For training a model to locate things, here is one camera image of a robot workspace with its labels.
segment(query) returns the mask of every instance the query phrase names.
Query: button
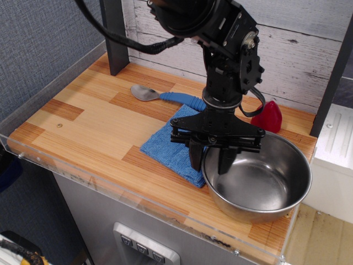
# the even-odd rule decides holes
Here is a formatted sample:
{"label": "button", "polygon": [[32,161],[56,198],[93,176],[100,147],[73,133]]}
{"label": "button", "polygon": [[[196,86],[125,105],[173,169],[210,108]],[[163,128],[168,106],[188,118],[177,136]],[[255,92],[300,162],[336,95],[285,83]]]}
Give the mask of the button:
{"label": "button", "polygon": [[165,259],[162,255],[155,253],[154,251],[152,252],[154,260],[160,262],[160,263],[165,263]]}
{"label": "button", "polygon": [[147,247],[142,246],[139,243],[137,243],[136,247],[137,247],[137,250],[140,251],[142,254],[148,255],[148,248]]}
{"label": "button", "polygon": [[128,245],[129,247],[132,247],[132,241],[130,238],[121,235],[121,240],[124,244]]}

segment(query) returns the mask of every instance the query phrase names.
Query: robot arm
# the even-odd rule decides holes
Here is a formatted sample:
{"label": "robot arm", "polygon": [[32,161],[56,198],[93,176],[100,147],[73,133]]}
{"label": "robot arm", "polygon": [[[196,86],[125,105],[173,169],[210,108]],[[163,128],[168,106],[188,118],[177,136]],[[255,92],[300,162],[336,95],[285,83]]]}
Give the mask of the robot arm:
{"label": "robot arm", "polygon": [[257,55],[259,43],[255,20],[232,0],[150,0],[151,13],[161,26],[178,38],[193,38],[204,50],[207,83],[202,93],[206,109],[195,116],[172,120],[171,140],[189,147],[191,165],[200,170],[204,147],[221,149],[219,173],[227,172],[237,153],[258,152],[265,131],[239,120],[245,116],[242,95],[261,83],[264,69]]}

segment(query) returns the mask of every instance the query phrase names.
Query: black post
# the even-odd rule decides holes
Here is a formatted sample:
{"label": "black post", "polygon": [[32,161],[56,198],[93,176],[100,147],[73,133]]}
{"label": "black post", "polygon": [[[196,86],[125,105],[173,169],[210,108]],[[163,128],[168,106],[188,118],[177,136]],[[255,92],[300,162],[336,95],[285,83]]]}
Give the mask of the black post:
{"label": "black post", "polygon": [[352,52],[353,47],[353,16],[348,25],[348,29],[346,35],[343,39],[340,52],[338,53],[338,57],[336,60],[336,64],[333,67],[332,74],[330,80],[327,84],[326,91],[322,98],[320,107],[316,114],[313,127],[311,129],[310,135],[319,137],[322,126],[324,125],[326,116],[329,112],[330,106],[332,104],[332,100],[335,96],[337,87],[340,83],[341,77],[343,75],[344,69],[349,59],[349,55]]}
{"label": "black post", "polygon": [[[126,36],[121,1],[100,0],[100,9],[103,26],[119,35]],[[105,39],[105,42],[106,50],[108,52],[110,74],[115,76],[129,63],[127,47],[117,44],[107,38]]]}

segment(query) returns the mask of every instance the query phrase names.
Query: metal spoon head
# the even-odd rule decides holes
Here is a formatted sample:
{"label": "metal spoon head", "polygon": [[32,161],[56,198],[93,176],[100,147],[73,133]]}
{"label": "metal spoon head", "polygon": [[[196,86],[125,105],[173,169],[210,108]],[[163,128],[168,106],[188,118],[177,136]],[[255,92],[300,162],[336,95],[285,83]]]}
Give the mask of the metal spoon head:
{"label": "metal spoon head", "polygon": [[134,84],[130,88],[130,91],[137,99],[141,101],[149,101],[159,98],[159,94],[155,90],[140,84]]}

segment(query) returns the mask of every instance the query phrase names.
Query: red object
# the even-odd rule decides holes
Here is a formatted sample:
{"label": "red object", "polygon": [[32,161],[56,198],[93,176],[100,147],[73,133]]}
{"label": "red object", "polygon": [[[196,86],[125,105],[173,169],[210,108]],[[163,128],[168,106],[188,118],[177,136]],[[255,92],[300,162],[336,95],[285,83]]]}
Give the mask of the red object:
{"label": "red object", "polygon": [[250,123],[266,131],[277,133],[281,130],[282,125],[281,110],[276,102],[271,100],[265,104],[263,112],[254,116]]}

